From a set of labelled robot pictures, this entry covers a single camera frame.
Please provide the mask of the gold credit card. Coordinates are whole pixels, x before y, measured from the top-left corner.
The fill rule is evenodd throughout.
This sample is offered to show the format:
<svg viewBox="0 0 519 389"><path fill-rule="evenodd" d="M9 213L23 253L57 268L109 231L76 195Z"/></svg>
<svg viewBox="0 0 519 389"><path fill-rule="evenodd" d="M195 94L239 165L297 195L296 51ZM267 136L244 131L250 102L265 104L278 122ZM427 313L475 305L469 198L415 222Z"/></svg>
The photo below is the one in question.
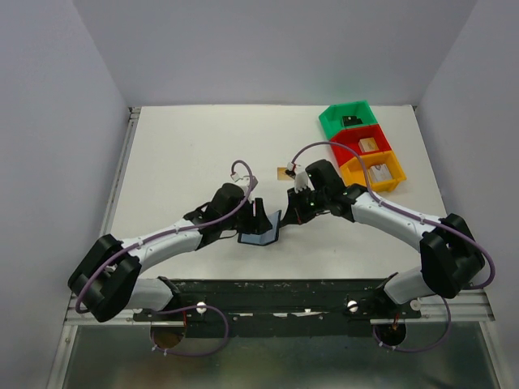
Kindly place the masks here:
<svg viewBox="0 0 519 389"><path fill-rule="evenodd" d="M292 177L287 173L286 167L277 168L277 180L278 181L291 181Z"/></svg>

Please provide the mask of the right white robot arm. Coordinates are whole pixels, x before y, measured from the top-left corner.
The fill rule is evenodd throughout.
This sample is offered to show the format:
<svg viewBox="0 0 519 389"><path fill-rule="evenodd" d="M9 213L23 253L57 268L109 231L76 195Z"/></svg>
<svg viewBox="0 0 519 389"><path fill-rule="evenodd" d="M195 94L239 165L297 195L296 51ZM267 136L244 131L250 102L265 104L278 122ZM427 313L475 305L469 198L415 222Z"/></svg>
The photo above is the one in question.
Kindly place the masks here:
<svg viewBox="0 0 519 389"><path fill-rule="evenodd" d="M482 251L458 215L431 217L375 198L363 185L347 186L328 160L306 168L289 164L285 172L294 186L287 192L282 226L305 224L329 212L385 232L419 253L419 267L395 273L375 289L368 300L374 311L395 310L420 297L454 298L483 269Z"/></svg>

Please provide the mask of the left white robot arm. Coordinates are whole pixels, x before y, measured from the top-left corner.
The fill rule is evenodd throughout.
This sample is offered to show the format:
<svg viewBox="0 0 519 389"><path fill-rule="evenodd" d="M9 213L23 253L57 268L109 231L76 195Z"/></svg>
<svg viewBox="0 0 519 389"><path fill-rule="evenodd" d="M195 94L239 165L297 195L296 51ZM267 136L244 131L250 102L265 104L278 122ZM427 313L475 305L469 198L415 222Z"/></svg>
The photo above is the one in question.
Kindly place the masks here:
<svg viewBox="0 0 519 389"><path fill-rule="evenodd" d="M235 231L241 243L266 246L278 239L280 218L280 212L266 214L261 198L250 200L246 187L226 183L211 201L155 233L122 240L106 234L67 281L77 297L76 310L103 323L123 310L176 309L180 292L172 282L143 279L143 272L213 244L225 231Z"/></svg>

